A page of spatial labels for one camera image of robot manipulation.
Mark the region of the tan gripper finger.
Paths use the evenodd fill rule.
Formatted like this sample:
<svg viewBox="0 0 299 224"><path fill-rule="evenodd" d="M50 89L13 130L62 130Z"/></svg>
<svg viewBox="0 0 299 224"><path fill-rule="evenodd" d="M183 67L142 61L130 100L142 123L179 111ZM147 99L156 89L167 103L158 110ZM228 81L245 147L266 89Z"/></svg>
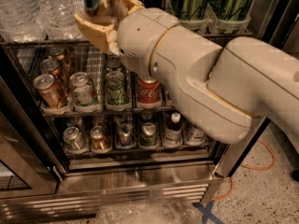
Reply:
<svg viewBox="0 0 299 224"><path fill-rule="evenodd" d="M121 15L131 15L143 7L143 3L139 0L121 0Z"/></svg>
<svg viewBox="0 0 299 224"><path fill-rule="evenodd" d="M75 12L74 18L78 29L91 44L106 54L120 54L117 43L117 18L111 16L91 17L81 10Z"/></svg>

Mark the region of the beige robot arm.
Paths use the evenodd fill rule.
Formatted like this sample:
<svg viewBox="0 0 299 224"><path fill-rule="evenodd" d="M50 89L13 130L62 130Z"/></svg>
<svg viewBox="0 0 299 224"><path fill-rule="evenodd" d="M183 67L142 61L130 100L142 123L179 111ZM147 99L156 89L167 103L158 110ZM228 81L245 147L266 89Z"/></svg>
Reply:
<svg viewBox="0 0 299 224"><path fill-rule="evenodd" d="M81 33L129 70L152 77L173 106L204 133L234 145L264 118L299 143L299 61L255 38L239 36L221 47L182 27L159 8L136 0L119 24L104 26L76 12Z"/></svg>

